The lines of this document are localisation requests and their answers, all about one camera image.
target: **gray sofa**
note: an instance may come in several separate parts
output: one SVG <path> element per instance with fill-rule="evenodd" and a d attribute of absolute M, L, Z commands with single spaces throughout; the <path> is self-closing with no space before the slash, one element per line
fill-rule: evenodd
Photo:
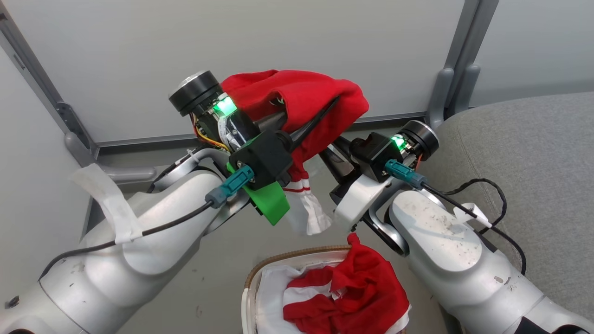
<path fill-rule="evenodd" d="M 495 181 L 508 201 L 500 228 L 524 249 L 528 279 L 594 321 L 594 92 L 474 108 L 437 134 L 441 148 L 420 173 L 443 191 L 471 178 Z M 489 185 L 454 198 L 476 203 L 491 220 L 501 209 Z M 507 241 L 491 231 L 485 236 L 519 268 Z"/>

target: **screw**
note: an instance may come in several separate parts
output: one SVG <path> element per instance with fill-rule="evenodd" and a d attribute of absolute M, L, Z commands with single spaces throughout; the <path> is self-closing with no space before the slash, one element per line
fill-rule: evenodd
<path fill-rule="evenodd" d="M 20 301 L 20 298 L 18 296 L 16 296 L 13 299 L 11 299 L 10 301 L 7 301 L 6 304 L 4 304 L 4 308 L 5 309 L 13 308 L 16 305 L 18 305 L 19 301 Z"/>

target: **green plastic part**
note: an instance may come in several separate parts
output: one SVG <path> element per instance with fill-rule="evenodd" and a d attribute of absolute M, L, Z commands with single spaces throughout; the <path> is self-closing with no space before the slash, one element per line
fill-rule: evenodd
<path fill-rule="evenodd" d="M 227 163 L 227 169 L 231 173 L 235 172 L 235 169 L 230 163 Z M 276 225 L 285 213 L 289 211 L 289 202 L 283 192 L 283 188 L 278 182 L 269 184 L 258 190 L 252 190 L 246 185 L 244 186 L 244 190 L 272 226 Z"/>

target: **green light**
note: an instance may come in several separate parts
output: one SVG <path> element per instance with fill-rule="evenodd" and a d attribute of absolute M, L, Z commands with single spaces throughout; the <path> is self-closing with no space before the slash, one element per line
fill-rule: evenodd
<path fill-rule="evenodd" d="M 229 116 L 232 112 L 237 110 L 237 107 L 235 106 L 235 103 L 233 103 L 231 97 L 227 96 L 222 101 L 217 103 L 213 109 L 224 116 Z"/>
<path fill-rule="evenodd" d="M 406 140 L 404 138 L 402 138 L 401 135 L 397 134 L 394 137 L 392 137 L 392 140 L 396 143 L 396 146 L 398 146 L 398 149 L 402 151 L 402 149 L 405 148 L 406 146 Z"/>

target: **teal connector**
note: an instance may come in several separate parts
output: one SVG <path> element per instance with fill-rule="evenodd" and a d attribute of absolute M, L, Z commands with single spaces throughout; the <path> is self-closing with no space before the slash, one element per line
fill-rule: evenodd
<path fill-rule="evenodd" d="M 386 162 L 386 172 L 390 176 L 400 179 L 416 189 L 421 189 L 423 187 L 422 183 L 427 181 L 427 178 L 423 175 L 417 174 L 412 168 L 404 166 L 394 159 Z"/>
<path fill-rule="evenodd" d="M 223 206 L 227 202 L 227 198 L 235 195 L 241 188 L 243 188 L 255 176 L 254 171 L 244 165 L 235 171 L 229 178 L 227 178 L 222 185 L 212 189 L 206 197 L 206 201 L 213 202 L 213 208 Z"/>

